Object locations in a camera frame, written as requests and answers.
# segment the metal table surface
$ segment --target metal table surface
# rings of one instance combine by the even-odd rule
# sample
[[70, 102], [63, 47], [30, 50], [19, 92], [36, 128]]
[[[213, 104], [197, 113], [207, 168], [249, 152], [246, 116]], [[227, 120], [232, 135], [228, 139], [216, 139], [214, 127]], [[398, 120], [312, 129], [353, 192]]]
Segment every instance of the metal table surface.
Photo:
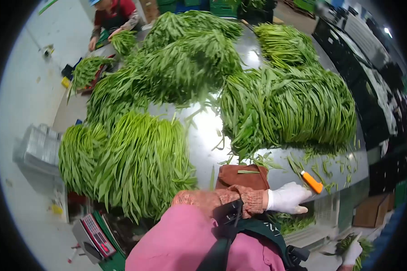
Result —
[[[235, 45], [238, 53], [240, 54], [245, 64], [243, 68], [259, 68], [263, 64], [260, 46], [254, 33], [247, 27], [245, 26], [243, 27], [244, 35], [240, 37], [239, 41]], [[148, 31], [146, 30], [141, 34], [139, 33], [139, 35], [137, 36], [138, 40], [142, 40], [146, 36], [147, 32]], [[314, 39], [312, 40], [318, 52], [318, 55], [320, 56], [319, 61], [321, 65], [325, 69], [337, 72], [336, 68], [334, 67], [333, 63], [326, 55], [324, 50], [318, 45], [318, 43]], [[88, 100], [87, 96], [82, 97], [79, 95], [77, 97], [71, 97], [69, 105], [66, 106], [66, 95], [65, 95], [61, 105], [59, 106], [59, 110], [57, 112], [53, 128], [56, 131], [64, 131], [67, 127], [75, 124], [76, 119], [79, 118], [81, 120], [84, 120], [86, 117], [85, 107], [87, 100]], [[199, 109], [200, 109], [199, 104], [195, 104], [192, 105], [190, 108], [184, 109], [175, 109], [174, 105], [168, 104], [167, 106], [150, 105], [148, 111], [152, 115], [165, 114], [160, 118], [167, 119], [172, 119], [176, 111], [175, 117], [183, 121], [184, 118], [186, 118], [187, 116], [191, 115], [192, 113]], [[201, 189], [208, 189], [211, 179], [212, 167], [214, 166], [215, 168], [216, 175], [215, 179], [217, 179], [217, 173], [220, 167], [218, 163], [228, 160], [229, 158], [228, 153], [230, 152], [230, 140], [228, 137], [225, 138], [225, 148], [223, 150], [214, 149], [213, 151], [211, 151], [211, 149], [213, 149], [217, 145], [217, 143], [219, 143], [221, 140], [221, 137], [217, 136], [216, 130], [217, 129], [220, 131], [222, 130], [221, 118], [219, 116], [216, 116], [215, 113], [211, 111], [211, 109], [208, 108], [206, 112], [203, 111], [197, 114], [193, 118], [193, 121], [196, 123], [197, 129], [191, 126], [189, 131], [190, 162], [196, 167], [198, 186]], [[369, 175], [366, 149], [359, 121], [357, 121], [356, 138], [359, 139], [361, 142], [361, 149], [355, 150], [353, 152], [350, 150], [350, 148], [348, 148], [348, 150], [350, 151], [347, 152], [347, 154], [335, 158], [335, 160], [342, 160], [343, 162], [345, 162], [345, 158], [347, 157], [348, 160], [347, 164], [350, 163], [352, 165], [352, 168], [357, 167], [357, 171], [355, 173], [354, 172], [351, 173], [352, 174], [351, 185], [358, 181], [363, 180]], [[290, 153], [292, 152], [296, 157], [298, 157], [298, 160], [301, 161], [305, 154], [303, 149], [293, 149], [293, 148], [287, 149], [278, 148], [271, 150], [261, 149], [257, 153], [264, 155], [269, 151], [271, 151], [271, 155], [269, 157], [272, 157], [275, 163], [280, 164], [287, 171], [287, 172], [285, 171], [286, 173], [283, 173], [284, 170], [277, 169], [271, 169], [269, 171], [268, 182], [271, 189], [277, 189], [288, 182], [296, 182], [300, 185], [304, 184], [304, 181], [299, 179], [299, 177], [291, 170], [288, 161], [286, 160], [286, 156], [290, 155]], [[322, 159], [324, 160], [326, 159], [326, 157], [319, 157], [315, 159], [318, 162], [320, 168], [320, 175], [323, 178], [325, 178], [327, 183], [336, 182], [338, 184], [338, 189], [342, 190], [348, 174], [347, 168], [344, 169], [344, 174], [342, 174], [339, 168], [340, 165], [337, 164], [334, 160], [331, 160], [332, 165], [328, 166], [328, 170], [333, 173], [333, 177], [330, 180], [327, 180], [325, 174], [322, 172], [322, 161], [321, 161]], [[315, 175], [311, 171], [311, 165], [315, 163], [315, 160], [311, 160], [308, 163], [308, 165], [304, 165], [305, 170], [311, 173], [313, 176]], [[233, 160], [231, 161], [231, 164], [238, 164], [238, 157], [234, 157]], [[320, 197], [326, 196], [327, 194], [328, 194], [327, 191], [323, 190], [321, 194], [314, 195], [312, 198], [309, 198], [306, 201], [315, 200]]]

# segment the worker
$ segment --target worker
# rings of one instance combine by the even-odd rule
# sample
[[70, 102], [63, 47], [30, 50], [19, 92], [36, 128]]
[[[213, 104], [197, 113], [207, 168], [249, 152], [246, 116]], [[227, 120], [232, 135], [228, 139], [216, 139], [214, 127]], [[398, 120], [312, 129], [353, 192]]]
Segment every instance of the worker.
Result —
[[[311, 191], [295, 182], [285, 184], [277, 190], [252, 190], [233, 185], [228, 189], [215, 191], [180, 191], [173, 198], [171, 207], [163, 214], [160, 221], [133, 248], [126, 259], [125, 271], [220, 271], [221, 269], [223, 271], [284, 271], [287, 257], [281, 253], [281, 249], [285, 246], [283, 237], [278, 229], [263, 222], [260, 222], [261, 228], [272, 231], [270, 238], [266, 238], [254, 229], [237, 233], [228, 251], [225, 268], [211, 266], [217, 260], [211, 259], [213, 255], [208, 252], [218, 242], [213, 231], [215, 227], [219, 228], [217, 221], [212, 218], [213, 210], [241, 199], [243, 202], [241, 221], [244, 222], [253, 220], [251, 218], [253, 215], [257, 216], [264, 211], [302, 214], [308, 212], [308, 209], [299, 206], [299, 203], [311, 195]], [[360, 245], [350, 246], [338, 270], [350, 271], [361, 252]], [[306, 269], [298, 265], [291, 270]]]
[[122, 30], [141, 30], [139, 13], [132, 0], [89, 0], [89, 4], [97, 9], [89, 51], [95, 50], [101, 27], [109, 32], [109, 40]]

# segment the orange utility knife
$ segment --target orange utility knife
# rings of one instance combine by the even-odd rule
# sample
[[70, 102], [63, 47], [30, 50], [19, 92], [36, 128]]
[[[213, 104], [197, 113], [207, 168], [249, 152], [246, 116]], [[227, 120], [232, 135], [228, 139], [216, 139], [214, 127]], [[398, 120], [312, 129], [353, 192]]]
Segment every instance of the orange utility knife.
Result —
[[321, 193], [322, 183], [315, 181], [315, 179], [306, 171], [302, 171], [300, 174], [303, 176], [303, 179], [305, 179], [309, 186], [314, 189], [315, 192], [317, 192], [318, 194]]

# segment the brown towel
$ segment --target brown towel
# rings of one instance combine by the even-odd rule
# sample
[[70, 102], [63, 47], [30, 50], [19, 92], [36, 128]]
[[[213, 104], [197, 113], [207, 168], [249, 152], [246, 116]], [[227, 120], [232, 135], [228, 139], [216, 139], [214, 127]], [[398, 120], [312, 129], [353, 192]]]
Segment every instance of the brown towel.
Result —
[[[238, 171], [259, 171], [260, 173], [243, 173]], [[243, 187], [250, 187], [253, 190], [270, 189], [267, 182], [268, 170], [263, 166], [257, 165], [223, 165], [219, 169], [216, 189], [226, 189], [234, 184]]]

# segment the yellow tag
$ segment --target yellow tag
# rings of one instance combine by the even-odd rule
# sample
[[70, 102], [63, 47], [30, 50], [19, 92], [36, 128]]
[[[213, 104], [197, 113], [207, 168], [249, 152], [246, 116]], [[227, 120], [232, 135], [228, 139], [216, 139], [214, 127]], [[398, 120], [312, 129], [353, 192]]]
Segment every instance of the yellow tag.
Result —
[[67, 77], [64, 77], [64, 78], [62, 79], [62, 85], [63, 85], [65, 88], [68, 88], [70, 83], [71, 83], [71, 81], [70, 81]]
[[54, 214], [57, 214], [57, 215], [63, 214], [63, 209], [60, 206], [56, 205], [56, 204], [53, 204], [51, 206], [51, 210], [53, 211]]

